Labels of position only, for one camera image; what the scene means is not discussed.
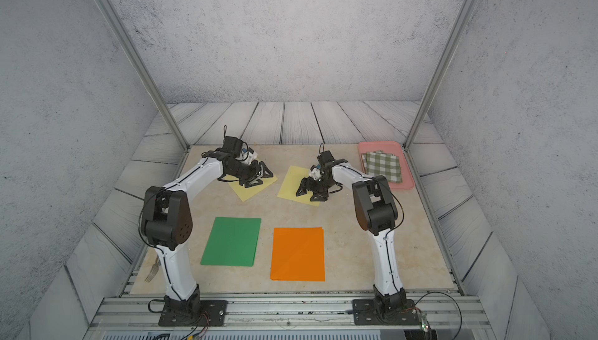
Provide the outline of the orange paper sheet back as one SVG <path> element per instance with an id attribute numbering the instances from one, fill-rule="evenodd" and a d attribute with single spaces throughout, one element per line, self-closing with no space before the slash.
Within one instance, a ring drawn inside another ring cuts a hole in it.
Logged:
<path id="1" fill-rule="evenodd" d="M 325 282 L 323 228 L 275 228 L 270 278 L 274 281 Z"/>

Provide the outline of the green paper sheet front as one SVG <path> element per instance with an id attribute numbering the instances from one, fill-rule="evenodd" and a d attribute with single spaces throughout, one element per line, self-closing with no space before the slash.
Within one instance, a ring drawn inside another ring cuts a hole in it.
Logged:
<path id="1" fill-rule="evenodd" d="M 216 217 L 200 264 L 252 267 L 260 227 L 260 218 Z"/>

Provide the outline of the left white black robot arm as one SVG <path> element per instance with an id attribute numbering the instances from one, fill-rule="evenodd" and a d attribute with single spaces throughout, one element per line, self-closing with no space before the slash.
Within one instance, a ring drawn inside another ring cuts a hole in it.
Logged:
<path id="1" fill-rule="evenodd" d="M 207 151 L 202 157 L 202 161 L 169 184 L 146 190 L 138 226 L 142 241 L 154 248 L 160 259 L 166 285 L 163 313 L 191 319 L 199 317 L 201 301 L 188 255 L 188 239 L 193 229 L 190 201 L 213 181 L 226 176 L 235 177 L 245 188 L 261 185 L 264 178 L 273 177 L 252 149 L 244 159 L 222 148 Z"/>

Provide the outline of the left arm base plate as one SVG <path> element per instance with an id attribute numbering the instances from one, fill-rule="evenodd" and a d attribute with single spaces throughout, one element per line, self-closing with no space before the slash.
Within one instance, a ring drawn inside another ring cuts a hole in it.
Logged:
<path id="1" fill-rule="evenodd" d="M 227 311 L 226 300 L 177 301 L 168 297 L 158 325 L 160 327 L 222 327 Z"/>

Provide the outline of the yellow paper sheet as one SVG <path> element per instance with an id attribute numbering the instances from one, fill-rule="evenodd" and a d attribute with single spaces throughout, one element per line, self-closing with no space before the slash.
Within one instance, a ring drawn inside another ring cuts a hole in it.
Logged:
<path id="1" fill-rule="evenodd" d="M 249 188 L 241 186 L 238 182 L 230 182 L 228 185 L 233 190 L 233 192 L 235 192 L 238 198 L 242 202 L 245 202 L 248 199 L 253 198 L 257 194 L 265 190 L 270 185 L 274 184 L 276 181 L 278 181 L 278 178 L 276 176 L 273 176 L 271 178 L 262 178 L 262 181 L 263 182 L 261 184 Z"/>
<path id="2" fill-rule="evenodd" d="M 308 174 L 309 169 L 307 168 L 301 168 L 295 165 L 290 166 L 281 184 L 277 197 L 288 201 L 294 201 L 300 204 L 310 205 L 312 207 L 319 207 L 319 202 L 310 201 L 311 192 L 308 192 L 306 195 L 302 195 L 299 197 L 296 195 L 297 190 L 300 187 L 301 181 L 305 177 L 308 177 Z"/>

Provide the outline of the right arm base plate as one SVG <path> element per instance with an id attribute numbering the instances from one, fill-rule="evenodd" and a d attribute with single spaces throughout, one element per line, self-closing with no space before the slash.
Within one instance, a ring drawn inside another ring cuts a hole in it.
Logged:
<path id="1" fill-rule="evenodd" d="M 414 307 L 414 301 L 408 299 L 398 307 L 383 307 L 374 299 L 354 299 L 352 301 L 352 315 L 355 325 L 398 325 L 419 326 L 420 316 Z"/>

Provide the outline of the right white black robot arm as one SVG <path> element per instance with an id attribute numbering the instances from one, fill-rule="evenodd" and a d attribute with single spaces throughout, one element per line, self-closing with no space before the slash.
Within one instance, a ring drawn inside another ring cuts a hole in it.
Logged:
<path id="1" fill-rule="evenodd" d="M 351 189 L 358 224 L 369 232 L 375 268 L 374 304 L 386 319 L 408 308 L 406 290 L 400 278 L 394 249 L 395 231 L 404 220 L 403 206 L 390 190 L 384 176 L 369 176 L 345 159 L 314 165 L 301 179 L 298 197 L 311 193 L 311 202 L 327 201 L 331 188 Z"/>

